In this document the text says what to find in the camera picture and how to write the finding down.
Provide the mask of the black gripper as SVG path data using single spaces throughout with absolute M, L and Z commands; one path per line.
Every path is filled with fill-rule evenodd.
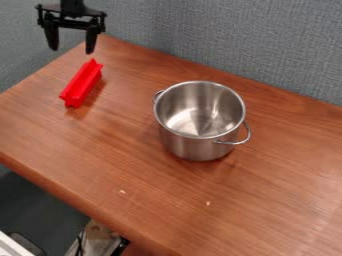
M 84 0 L 57 0 L 56 3 L 37 4 L 37 24 L 44 29 L 49 48 L 59 48 L 59 28 L 86 31 L 86 53 L 95 50 L 98 34 L 106 31 L 103 11 L 91 9 Z

